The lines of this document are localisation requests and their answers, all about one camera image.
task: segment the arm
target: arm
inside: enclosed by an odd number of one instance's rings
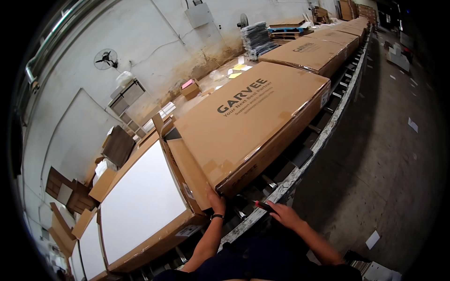
[[[321,235],[312,229],[307,222],[299,218],[292,208],[282,204],[274,204],[270,201],[267,201],[267,204],[278,213],[270,213],[270,215],[282,225],[297,233],[297,235],[308,245],[321,264],[343,264],[342,256]]]
[[[225,198],[219,197],[212,187],[206,189],[207,197],[214,210],[214,214],[225,215]],[[195,247],[194,254],[191,259],[184,265],[181,271],[195,271],[202,263],[217,254],[221,243],[223,219],[213,218],[203,237]]]

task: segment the red box cutter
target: red box cutter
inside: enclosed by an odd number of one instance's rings
[[[256,207],[261,208],[261,209],[263,209],[263,210],[266,210],[266,211],[269,212],[269,213],[275,213],[275,214],[277,214],[277,212],[275,212],[275,210],[272,209],[272,207],[270,207],[268,204],[263,203],[263,202],[260,202],[260,201],[258,201],[258,200],[253,200],[253,202],[255,203],[255,206],[256,206]]]

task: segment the hand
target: hand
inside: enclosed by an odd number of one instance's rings
[[[269,200],[266,201],[266,203],[269,204],[275,212],[277,212],[277,214],[270,213],[270,215],[285,227],[295,231],[297,228],[306,224],[306,222],[302,220],[291,207],[287,207],[286,205],[280,203],[275,204]]]
[[[226,209],[225,197],[220,197],[214,189],[212,189],[212,186],[209,185],[209,183],[206,187],[206,196],[208,197],[209,203],[214,210],[214,214],[221,214],[224,216]]]

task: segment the yellow paper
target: yellow paper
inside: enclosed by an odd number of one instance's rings
[[[228,78],[233,79],[233,78],[238,77],[238,76],[241,75],[241,74],[242,74],[242,73],[233,73],[233,74],[231,74]]]
[[[246,67],[245,64],[236,64],[232,69],[233,70],[241,70],[243,67]]]

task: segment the wristwatch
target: wristwatch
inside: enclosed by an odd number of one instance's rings
[[[212,220],[213,218],[221,218],[221,219],[224,219],[224,215],[222,215],[222,214],[214,214],[214,215],[211,216],[211,220]]]

